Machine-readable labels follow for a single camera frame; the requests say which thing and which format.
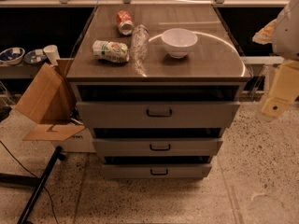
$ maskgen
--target cup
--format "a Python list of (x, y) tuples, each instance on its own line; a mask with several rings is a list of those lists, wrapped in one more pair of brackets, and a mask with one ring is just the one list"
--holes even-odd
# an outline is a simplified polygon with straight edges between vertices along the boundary
[(47, 57), (49, 58), (50, 63), (57, 65), (57, 60), (60, 59), (57, 46), (48, 45), (43, 50), (44, 50), (45, 54), (47, 55)]

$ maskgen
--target drawer handle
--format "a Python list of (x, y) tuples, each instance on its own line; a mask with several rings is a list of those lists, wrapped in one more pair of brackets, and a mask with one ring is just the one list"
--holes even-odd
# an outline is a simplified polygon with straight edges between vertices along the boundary
[(150, 144), (149, 148), (152, 151), (169, 151), (171, 146), (170, 146), (170, 144), (168, 144), (166, 147), (159, 147), (159, 146), (155, 146), (155, 145)]
[(158, 112), (152, 112), (149, 109), (147, 109), (147, 115), (148, 117), (171, 117), (172, 116), (172, 109), (168, 109), (165, 113), (158, 113)]
[(168, 175), (168, 169), (162, 170), (162, 171), (154, 171), (152, 169), (150, 169), (150, 174), (151, 175)]

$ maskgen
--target speckled floor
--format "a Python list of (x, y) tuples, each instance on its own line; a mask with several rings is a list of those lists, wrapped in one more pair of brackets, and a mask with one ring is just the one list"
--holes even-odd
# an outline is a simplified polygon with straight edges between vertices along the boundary
[[(58, 223), (299, 223), (299, 104), (271, 123), (244, 103), (224, 134), (212, 171), (203, 180), (106, 180), (93, 153), (68, 153), (46, 187)], [(17, 111), (0, 123), (0, 139), (41, 175), (53, 147), (21, 139), (35, 124)], [(27, 173), (0, 147), (0, 172)], [(0, 186), (0, 223), (17, 223), (31, 188)], [(28, 220), (57, 223), (41, 193)]]

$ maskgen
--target black metal stand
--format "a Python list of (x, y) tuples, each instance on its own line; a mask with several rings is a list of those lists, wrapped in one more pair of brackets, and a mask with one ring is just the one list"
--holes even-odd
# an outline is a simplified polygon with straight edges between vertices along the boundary
[(23, 176), (23, 175), (5, 175), (0, 174), (0, 182), (2, 183), (9, 183), (9, 184), (17, 184), (17, 185), (24, 185), (24, 186), (31, 186), (35, 187), (34, 192), (31, 195), (31, 198), (29, 199), (27, 205), (25, 206), (21, 217), (18, 221), (18, 224), (24, 224), (27, 221), (27, 218), (31, 214), (36, 201), (44, 188), (48, 177), (50, 176), (50, 173), (54, 167), (54, 164), (57, 160), (63, 161), (65, 159), (65, 155), (62, 154), (62, 148), (56, 147), (54, 153), (52, 154), (50, 161), (48, 162), (48, 165), (46, 169), (44, 170), (44, 173), (40, 178), (31, 177), (31, 176)]

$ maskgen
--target drawer front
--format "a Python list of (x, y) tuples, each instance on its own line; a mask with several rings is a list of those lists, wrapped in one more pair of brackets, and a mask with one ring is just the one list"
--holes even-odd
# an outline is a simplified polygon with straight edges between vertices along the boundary
[(100, 157), (118, 156), (215, 156), (222, 140), (198, 139), (93, 139), (93, 146)]
[(79, 102), (77, 107), (89, 128), (220, 128), (230, 126), (239, 102)]
[(107, 178), (204, 178), (210, 164), (102, 165)]

